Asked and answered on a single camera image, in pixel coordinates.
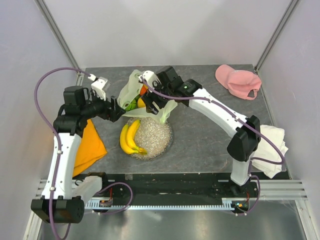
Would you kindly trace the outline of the yellow fake banana bunch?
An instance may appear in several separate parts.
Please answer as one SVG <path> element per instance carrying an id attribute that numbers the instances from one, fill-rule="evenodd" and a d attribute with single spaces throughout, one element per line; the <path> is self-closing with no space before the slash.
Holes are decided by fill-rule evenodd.
<path id="1" fill-rule="evenodd" d="M 136 145 L 135 135 L 140 127 L 141 121 L 139 119 L 135 120 L 131 125 L 125 124 L 121 130 L 119 143 L 121 149 L 128 155 L 139 154 L 146 155 L 147 151 Z"/>

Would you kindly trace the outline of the translucent green plastic bag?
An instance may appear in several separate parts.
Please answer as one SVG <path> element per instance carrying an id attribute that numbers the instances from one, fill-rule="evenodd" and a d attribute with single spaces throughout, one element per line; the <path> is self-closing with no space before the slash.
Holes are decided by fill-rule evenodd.
<path id="1" fill-rule="evenodd" d="M 125 116 L 131 118 L 152 118 L 154 121 L 165 124 L 171 112 L 178 106 L 174 100 L 166 102 L 164 108 L 160 109 L 158 106 L 158 114 L 146 112 L 146 105 L 142 100 L 142 95 L 146 93 L 147 86 L 139 83 L 139 76 L 142 75 L 149 85 L 153 81 L 157 81 L 155 73 L 150 70 L 144 72 L 134 70 L 130 76 L 127 84 L 122 88 L 118 96 L 118 104 L 126 110 Z"/>

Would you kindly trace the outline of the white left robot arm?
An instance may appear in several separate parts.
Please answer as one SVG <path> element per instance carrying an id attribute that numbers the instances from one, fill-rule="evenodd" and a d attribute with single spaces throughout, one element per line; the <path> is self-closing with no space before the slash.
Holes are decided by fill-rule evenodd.
<path id="1" fill-rule="evenodd" d="M 31 210 L 46 223 L 78 224 L 85 205 L 94 196 L 110 191 L 107 174 L 90 172 L 73 188 L 76 155 L 87 121 L 94 117 L 117 121 L 126 111 L 117 99 L 107 98 L 105 88 L 70 86 L 64 89 L 64 103 L 54 122 L 54 149 L 45 187 L 39 199 L 31 201 Z"/>

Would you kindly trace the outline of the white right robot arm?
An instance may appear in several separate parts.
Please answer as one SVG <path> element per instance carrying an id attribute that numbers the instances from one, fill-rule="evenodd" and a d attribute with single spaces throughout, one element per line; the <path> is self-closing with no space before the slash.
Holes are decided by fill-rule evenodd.
<path id="1" fill-rule="evenodd" d="M 203 114 L 227 133 L 231 138 L 227 152 L 232 158 L 229 191 L 235 197 L 242 196 L 250 178 L 250 157 L 261 140 L 260 120 L 227 107 L 195 80 L 184 81 L 172 66 L 165 66 L 156 73 L 147 70 L 138 81 L 147 87 L 142 100 L 148 113 L 158 114 L 173 100 Z"/>

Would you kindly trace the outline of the yellow fake lemon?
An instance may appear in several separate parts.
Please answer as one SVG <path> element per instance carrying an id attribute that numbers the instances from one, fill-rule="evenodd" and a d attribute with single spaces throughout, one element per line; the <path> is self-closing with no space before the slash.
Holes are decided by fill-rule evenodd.
<path id="1" fill-rule="evenodd" d="M 146 107 L 146 104 L 144 103 L 144 101 L 141 98 L 139 98 L 137 101 L 137 107 L 138 108 L 145 108 Z"/>

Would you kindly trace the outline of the green fake apple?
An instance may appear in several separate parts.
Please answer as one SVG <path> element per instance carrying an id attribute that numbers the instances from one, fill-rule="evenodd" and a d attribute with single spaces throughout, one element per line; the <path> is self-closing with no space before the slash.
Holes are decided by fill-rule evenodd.
<path id="1" fill-rule="evenodd" d="M 128 111 L 132 111 L 138 108 L 138 103 L 135 99 L 132 100 L 131 103 L 126 103 L 125 104 L 125 110 Z"/>

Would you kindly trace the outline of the orange fake orange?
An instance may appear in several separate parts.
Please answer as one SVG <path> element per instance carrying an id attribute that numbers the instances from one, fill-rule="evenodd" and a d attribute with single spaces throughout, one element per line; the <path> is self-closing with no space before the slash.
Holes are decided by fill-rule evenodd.
<path id="1" fill-rule="evenodd" d="M 146 85 L 143 85 L 142 88 L 140 89 L 139 95 L 143 96 L 148 90 L 148 87 Z"/>

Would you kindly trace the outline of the speckled glass plate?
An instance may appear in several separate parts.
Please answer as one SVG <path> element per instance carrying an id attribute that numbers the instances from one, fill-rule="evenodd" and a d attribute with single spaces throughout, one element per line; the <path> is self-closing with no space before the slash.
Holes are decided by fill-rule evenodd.
<path id="1" fill-rule="evenodd" d="M 145 149 L 147 154 L 128 155 L 141 161 L 151 161 L 163 155 L 173 142 L 174 134 L 171 125 L 168 122 L 158 123 L 150 117 L 131 117 L 126 124 L 131 125 L 135 120 L 140 120 L 140 126 L 135 134 L 134 141 L 138 147 Z"/>

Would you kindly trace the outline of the orange cloth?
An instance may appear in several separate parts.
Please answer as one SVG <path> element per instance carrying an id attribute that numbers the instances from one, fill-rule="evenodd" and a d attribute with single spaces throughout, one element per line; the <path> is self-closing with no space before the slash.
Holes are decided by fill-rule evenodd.
<path id="1" fill-rule="evenodd" d="M 72 176 L 75 177 L 81 174 L 107 153 L 107 149 L 98 135 L 93 121 L 89 119 L 77 150 Z"/>

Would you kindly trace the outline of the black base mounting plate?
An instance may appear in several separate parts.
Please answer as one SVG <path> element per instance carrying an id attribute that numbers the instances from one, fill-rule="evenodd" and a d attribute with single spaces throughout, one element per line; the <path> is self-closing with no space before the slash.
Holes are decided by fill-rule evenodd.
<path id="1" fill-rule="evenodd" d="M 108 184 L 118 184 L 96 194 L 111 197 L 115 205 L 214 205 L 223 198 L 255 198 L 258 186 L 248 181 L 238 186 L 228 173 L 109 174 Z"/>

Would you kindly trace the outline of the pink baseball cap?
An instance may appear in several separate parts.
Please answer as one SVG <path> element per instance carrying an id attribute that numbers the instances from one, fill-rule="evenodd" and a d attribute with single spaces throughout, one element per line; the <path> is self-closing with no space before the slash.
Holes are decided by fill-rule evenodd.
<path id="1" fill-rule="evenodd" d="M 231 95 L 243 100 L 255 100 L 262 85 L 253 72 L 235 70 L 226 64 L 217 68 L 215 78 Z"/>

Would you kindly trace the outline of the white folded towel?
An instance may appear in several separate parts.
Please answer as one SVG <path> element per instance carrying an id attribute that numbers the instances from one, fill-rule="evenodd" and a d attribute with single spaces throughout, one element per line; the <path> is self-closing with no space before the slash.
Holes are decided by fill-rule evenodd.
<path id="1" fill-rule="evenodd" d="M 288 151 L 284 141 L 285 130 L 271 125 L 261 125 L 260 132 L 267 137 L 284 156 Z M 253 158 L 261 158 L 272 162 L 280 163 L 282 161 L 277 151 L 263 138 L 254 152 Z M 276 174 L 282 171 L 281 164 L 272 164 L 262 160 L 254 159 L 252 165 L 258 170 L 262 171 L 268 178 L 272 179 Z"/>

